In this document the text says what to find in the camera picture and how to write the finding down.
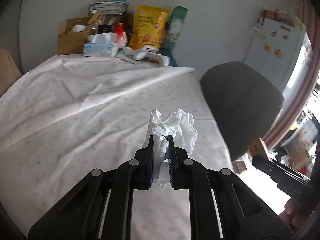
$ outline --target refrigerator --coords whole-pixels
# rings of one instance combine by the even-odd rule
[[[312,59],[305,31],[264,19],[256,29],[244,63],[269,80],[284,96],[283,113],[299,92]]]

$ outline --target silver screw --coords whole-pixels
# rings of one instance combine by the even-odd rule
[[[100,174],[101,174],[101,170],[99,170],[99,169],[94,169],[93,171],[91,171],[91,175],[92,175],[92,176],[97,177],[97,176],[99,176]]]
[[[225,176],[229,176],[229,175],[231,175],[231,170],[224,168],[221,170],[221,173]]]
[[[185,159],[185,160],[183,161],[183,163],[184,163],[185,165],[191,166],[191,165],[193,165],[193,160],[191,160],[191,159]]]
[[[129,164],[130,164],[131,166],[137,166],[137,165],[139,164],[139,161],[136,160],[136,159],[132,159],[132,160],[129,161]]]

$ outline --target yellow snack bag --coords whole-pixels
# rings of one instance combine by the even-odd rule
[[[169,9],[148,5],[138,5],[134,19],[134,35],[129,47],[140,49],[145,45],[160,48],[160,42]]]

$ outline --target gray chair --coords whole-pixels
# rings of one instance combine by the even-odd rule
[[[276,87],[242,62],[212,67],[200,84],[232,161],[256,138],[264,138],[284,102]]]

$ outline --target red bottle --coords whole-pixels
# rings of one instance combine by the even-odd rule
[[[128,39],[123,29],[123,23],[118,23],[113,33],[117,34],[116,43],[119,44],[119,48],[123,48],[127,45]]]

